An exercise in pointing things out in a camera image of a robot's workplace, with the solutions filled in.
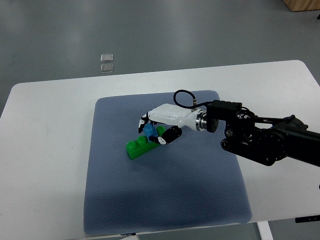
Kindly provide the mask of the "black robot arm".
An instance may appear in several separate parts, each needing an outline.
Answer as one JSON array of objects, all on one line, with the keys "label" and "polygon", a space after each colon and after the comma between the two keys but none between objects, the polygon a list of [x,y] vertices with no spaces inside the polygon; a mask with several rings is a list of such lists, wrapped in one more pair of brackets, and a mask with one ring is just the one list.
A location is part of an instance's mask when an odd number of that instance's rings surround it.
[{"label": "black robot arm", "polygon": [[206,105],[206,130],[214,132],[225,122],[221,147],[230,153],[265,166],[286,157],[320,165],[320,135],[291,115],[259,117],[240,102],[214,100]]}]

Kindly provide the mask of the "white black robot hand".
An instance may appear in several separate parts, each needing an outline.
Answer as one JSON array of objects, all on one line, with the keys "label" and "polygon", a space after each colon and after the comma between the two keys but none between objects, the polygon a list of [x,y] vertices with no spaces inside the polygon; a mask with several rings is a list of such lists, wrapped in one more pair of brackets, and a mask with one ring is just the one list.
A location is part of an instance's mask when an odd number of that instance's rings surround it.
[{"label": "white black robot hand", "polygon": [[207,129],[206,111],[182,108],[172,104],[162,104],[143,115],[139,120],[138,132],[141,133],[147,123],[165,124],[170,128],[161,136],[150,136],[149,140],[156,144],[167,145],[182,135],[182,128],[203,132]]}]

